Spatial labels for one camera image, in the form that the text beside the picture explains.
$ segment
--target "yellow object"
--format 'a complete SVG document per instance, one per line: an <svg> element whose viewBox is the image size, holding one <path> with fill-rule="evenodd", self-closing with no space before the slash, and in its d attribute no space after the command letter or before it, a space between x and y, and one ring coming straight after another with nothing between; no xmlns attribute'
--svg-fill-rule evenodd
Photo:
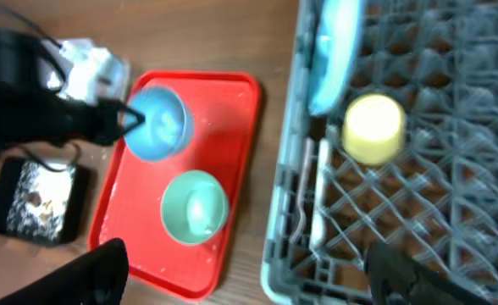
<svg viewBox="0 0 498 305"><path fill-rule="evenodd" d="M405 141L405 113L399 103L380 94L368 94L349 105L343 124L343 147L361 164L390 161Z"/></svg>

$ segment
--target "brown tabletop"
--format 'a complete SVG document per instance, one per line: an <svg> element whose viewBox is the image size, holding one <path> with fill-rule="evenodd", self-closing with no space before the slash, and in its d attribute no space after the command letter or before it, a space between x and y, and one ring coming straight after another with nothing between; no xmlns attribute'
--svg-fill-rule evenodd
<svg viewBox="0 0 498 305"><path fill-rule="evenodd" d="M134 75L150 69L239 70L263 85L263 106L218 288L204 303L269 303L260 264L275 161L285 109L295 0L71 0L10 1L10 6L58 38L90 37L127 58ZM0 25L22 28L0 18ZM86 251L86 237L112 149L82 144L81 164L95 170L80 237L44 248L0 236L0 297ZM37 145L45 156L68 156ZM180 303L130 279L124 304Z"/></svg>

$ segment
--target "green cup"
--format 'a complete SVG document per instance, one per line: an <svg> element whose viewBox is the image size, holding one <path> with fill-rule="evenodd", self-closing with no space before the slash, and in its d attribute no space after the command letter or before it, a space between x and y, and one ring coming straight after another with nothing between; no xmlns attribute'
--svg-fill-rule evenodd
<svg viewBox="0 0 498 305"><path fill-rule="evenodd" d="M179 243L198 245L209 240L226 222L229 202L212 175L190 170L174 178L163 194L164 229Z"/></svg>

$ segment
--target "dish drying rack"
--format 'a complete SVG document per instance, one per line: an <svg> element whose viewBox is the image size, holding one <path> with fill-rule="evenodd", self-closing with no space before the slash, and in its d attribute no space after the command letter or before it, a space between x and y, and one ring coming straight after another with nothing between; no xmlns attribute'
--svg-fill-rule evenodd
<svg viewBox="0 0 498 305"><path fill-rule="evenodd" d="M368 1L351 84L319 119L307 79L322 4L300 1L263 289L277 303L371 304L362 256L386 241L498 303L498 1ZM366 168L340 133L348 103L375 92L406 110L407 142Z"/></svg>

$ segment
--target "blue cup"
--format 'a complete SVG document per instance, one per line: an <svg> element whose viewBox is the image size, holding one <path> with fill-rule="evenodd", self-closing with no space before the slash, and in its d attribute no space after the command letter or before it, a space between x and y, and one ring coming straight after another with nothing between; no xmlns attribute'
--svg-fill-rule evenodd
<svg viewBox="0 0 498 305"><path fill-rule="evenodd" d="M153 87L136 93L129 106L144 114L146 121L124 136L127 147L144 161L158 161L181 152L194 134L194 121L188 107L170 89ZM124 117L124 126L136 122Z"/></svg>

